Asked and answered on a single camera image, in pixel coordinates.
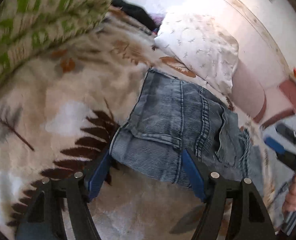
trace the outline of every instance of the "green patterned blanket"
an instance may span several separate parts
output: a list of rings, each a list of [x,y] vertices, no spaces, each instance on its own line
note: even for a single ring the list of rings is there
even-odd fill
[[[52,45],[96,27],[111,0],[4,0],[0,5],[0,83]]]

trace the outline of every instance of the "bed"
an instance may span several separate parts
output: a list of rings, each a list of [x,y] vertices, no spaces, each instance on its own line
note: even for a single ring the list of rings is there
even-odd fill
[[[40,49],[0,82],[0,233],[7,239],[14,239],[42,178],[65,178],[96,158],[107,141],[102,129],[95,129],[96,120],[109,117],[124,123],[151,67],[205,87],[238,113],[240,128],[247,128],[260,148],[263,200],[269,205],[275,189],[259,125],[154,39],[144,25],[110,7],[98,25],[84,34],[76,32],[61,45]],[[191,190],[120,164],[111,168],[88,207],[102,239],[189,239],[189,229],[203,211]],[[229,209],[227,203],[220,237],[227,230]],[[184,233],[171,234],[190,210]],[[64,222],[72,239],[67,211]]]

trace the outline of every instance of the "blue jeans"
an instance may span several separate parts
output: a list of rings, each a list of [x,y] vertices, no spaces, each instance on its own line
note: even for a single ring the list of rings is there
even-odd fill
[[[189,187],[180,155],[186,148],[226,179],[251,178],[263,194],[259,148],[238,128],[237,114],[207,89],[150,69],[110,154],[151,178]]]

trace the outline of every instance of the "fluffy blanket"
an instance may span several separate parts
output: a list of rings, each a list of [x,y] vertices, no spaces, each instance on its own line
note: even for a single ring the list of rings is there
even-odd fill
[[[49,46],[92,30],[111,0],[3,0],[0,4],[0,84]]]
[[[148,68],[202,85],[228,103],[206,81],[156,48],[154,38],[136,20],[112,8],[96,29],[31,59],[0,89],[0,230],[6,237],[14,239],[16,225],[43,177],[65,178],[96,158],[109,139],[105,124],[127,120]],[[258,127],[240,115],[240,126],[262,147],[267,204],[273,190],[265,146]],[[200,204],[191,190],[124,166],[112,168],[111,178],[111,186],[105,183],[89,204],[102,239],[192,236],[192,231],[169,234]],[[64,218],[70,239],[71,226],[66,214]]]

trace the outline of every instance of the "pillowcase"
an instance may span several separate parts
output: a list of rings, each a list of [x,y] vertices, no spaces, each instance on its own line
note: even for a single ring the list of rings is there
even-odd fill
[[[166,54],[176,56],[189,70],[219,92],[225,95],[231,93],[239,45],[214,18],[168,13],[155,44]]]

